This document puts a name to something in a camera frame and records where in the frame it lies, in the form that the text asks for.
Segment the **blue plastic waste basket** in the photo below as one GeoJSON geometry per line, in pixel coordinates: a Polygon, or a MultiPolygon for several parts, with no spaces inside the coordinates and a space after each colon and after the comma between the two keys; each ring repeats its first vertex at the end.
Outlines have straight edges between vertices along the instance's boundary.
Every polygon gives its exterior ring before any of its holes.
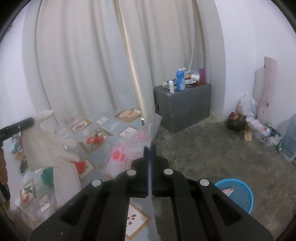
{"type": "Polygon", "coordinates": [[[234,192],[229,197],[248,214],[252,212],[254,206],[254,195],[250,187],[245,182],[239,179],[227,178],[216,182],[215,186],[220,190],[235,188],[234,192]]]}

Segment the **red plastic bag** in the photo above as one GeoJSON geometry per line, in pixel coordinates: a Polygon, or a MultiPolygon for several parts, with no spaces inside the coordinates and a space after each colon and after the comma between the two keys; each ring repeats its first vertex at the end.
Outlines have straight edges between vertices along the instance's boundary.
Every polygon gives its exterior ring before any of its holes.
{"type": "Polygon", "coordinates": [[[78,174],[83,174],[84,171],[86,170],[86,162],[85,161],[79,161],[79,162],[71,161],[71,163],[75,164],[78,174]]]}

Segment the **purple box on cabinet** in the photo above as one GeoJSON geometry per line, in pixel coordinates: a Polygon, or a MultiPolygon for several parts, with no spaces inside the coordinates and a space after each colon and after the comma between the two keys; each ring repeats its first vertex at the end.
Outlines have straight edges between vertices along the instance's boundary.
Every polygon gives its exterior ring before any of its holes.
{"type": "Polygon", "coordinates": [[[205,68],[200,68],[199,69],[199,76],[200,76],[199,82],[204,85],[206,83],[206,71],[205,71],[205,68]]]}

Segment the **small white bottle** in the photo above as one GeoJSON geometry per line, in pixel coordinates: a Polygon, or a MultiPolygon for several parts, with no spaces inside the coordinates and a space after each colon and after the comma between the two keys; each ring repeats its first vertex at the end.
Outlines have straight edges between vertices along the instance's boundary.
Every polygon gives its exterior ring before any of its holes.
{"type": "Polygon", "coordinates": [[[170,80],[170,81],[168,82],[168,84],[169,84],[169,91],[170,91],[170,94],[175,93],[175,88],[174,88],[174,82],[173,82],[173,80],[170,80]]]}

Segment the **dark grey cabinet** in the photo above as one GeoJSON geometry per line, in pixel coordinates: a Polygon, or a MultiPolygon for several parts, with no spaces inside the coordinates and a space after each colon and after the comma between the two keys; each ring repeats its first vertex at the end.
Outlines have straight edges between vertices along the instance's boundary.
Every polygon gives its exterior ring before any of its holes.
{"type": "Polygon", "coordinates": [[[171,94],[162,86],[154,88],[156,113],[162,126],[177,133],[210,116],[212,87],[210,84],[187,87],[171,94]]]}

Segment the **dark box on floor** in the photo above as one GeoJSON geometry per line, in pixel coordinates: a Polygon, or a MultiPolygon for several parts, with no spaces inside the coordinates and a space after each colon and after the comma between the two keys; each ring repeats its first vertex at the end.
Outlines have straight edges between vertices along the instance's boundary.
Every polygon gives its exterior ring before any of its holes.
{"type": "Polygon", "coordinates": [[[226,127],[228,130],[240,132],[246,130],[246,116],[237,112],[232,112],[227,118],[226,127]]]}

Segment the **white curtain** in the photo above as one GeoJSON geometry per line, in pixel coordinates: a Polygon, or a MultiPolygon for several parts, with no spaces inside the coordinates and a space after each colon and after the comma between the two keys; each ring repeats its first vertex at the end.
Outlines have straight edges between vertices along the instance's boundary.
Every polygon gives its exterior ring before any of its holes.
{"type": "Polygon", "coordinates": [[[36,112],[59,123],[154,110],[153,88],[207,68],[203,1],[31,1],[23,65],[36,112]]]}

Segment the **blue lotion bottle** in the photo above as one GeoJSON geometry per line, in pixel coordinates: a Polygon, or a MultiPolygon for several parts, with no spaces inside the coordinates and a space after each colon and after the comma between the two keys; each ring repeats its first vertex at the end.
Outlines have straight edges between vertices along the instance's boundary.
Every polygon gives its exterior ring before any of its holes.
{"type": "Polygon", "coordinates": [[[179,68],[177,73],[176,73],[176,77],[177,77],[176,86],[177,86],[178,91],[183,91],[186,88],[184,71],[186,71],[186,68],[183,68],[183,69],[179,68]]]}

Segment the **white cloth glove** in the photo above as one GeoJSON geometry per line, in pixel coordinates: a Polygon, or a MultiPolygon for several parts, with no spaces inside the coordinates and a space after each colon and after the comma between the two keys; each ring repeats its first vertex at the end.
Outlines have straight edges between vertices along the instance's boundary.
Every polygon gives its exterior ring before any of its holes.
{"type": "Polygon", "coordinates": [[[58,207],[62,207],[78,192],[81,184],[75,163],[80,161],[76,154],[63,149],[74,149],[74,139],[61,139],[58,135],[43,131],[41,123],[54,115],[53,110],[45,110],[34,116],[33,127],[23,131],[23,152],[30,171],[53,168],[53,182],[58,207]]]}

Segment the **clear pink printed bag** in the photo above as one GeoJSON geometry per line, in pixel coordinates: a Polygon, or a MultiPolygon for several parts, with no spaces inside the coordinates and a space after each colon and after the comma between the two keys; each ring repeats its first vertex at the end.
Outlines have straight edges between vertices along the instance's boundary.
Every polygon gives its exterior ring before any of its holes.
{"type": "Polygon", "coordinates": [[[132,161],[144,156],[144,148],[150,147],[161,123],[162,117],[156,113],[149,116],[147,122],[136,131],[120,137],[108,147],[107,159],[101,167],[109,178],[131,168],[132,161]]]}

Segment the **teal green cloth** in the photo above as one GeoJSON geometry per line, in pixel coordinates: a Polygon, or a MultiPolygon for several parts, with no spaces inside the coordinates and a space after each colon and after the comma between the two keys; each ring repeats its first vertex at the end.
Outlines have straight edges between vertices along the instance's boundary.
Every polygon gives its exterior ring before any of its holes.
{"type": "Polygon", "coordinates": [[[54,185],[53,182],[53,168],[52,167],[48,167],[45,168],[41,174],[41,180],[43,185],[51,187],[54,185]]]}

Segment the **white plastic bag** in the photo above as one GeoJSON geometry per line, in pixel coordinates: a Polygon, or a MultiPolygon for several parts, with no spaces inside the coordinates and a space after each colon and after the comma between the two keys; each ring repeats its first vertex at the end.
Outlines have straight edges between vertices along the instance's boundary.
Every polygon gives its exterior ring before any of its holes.
{"type": "Polygon", "coordinates": [[[244,116],[251,116],[253,118],[257,116],[257,102],[249,92],[239,98],[236,111],[244,116]]]}

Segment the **large blue water jug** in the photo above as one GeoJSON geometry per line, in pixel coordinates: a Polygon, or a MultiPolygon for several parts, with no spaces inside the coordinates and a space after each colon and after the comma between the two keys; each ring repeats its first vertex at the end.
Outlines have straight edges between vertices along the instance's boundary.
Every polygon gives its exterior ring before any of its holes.
{"type": "Polygon", "coordinates": [[[296,114],[278,125],[278,130],[282,135],[280,141],[282,145],[282,153],[288,161],[292,161],[295,158],[295,118],[296,114]]]}

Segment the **red white snack box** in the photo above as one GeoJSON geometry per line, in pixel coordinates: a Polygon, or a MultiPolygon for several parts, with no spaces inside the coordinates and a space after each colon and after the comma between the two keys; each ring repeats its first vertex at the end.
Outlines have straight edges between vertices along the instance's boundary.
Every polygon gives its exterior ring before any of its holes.
{"type": "Polygon", "coordinates": [[[223,189],[221,191],[229,197],[234,192],[234,190],[235,188],[228,188],[228,189],[223,189]]]}

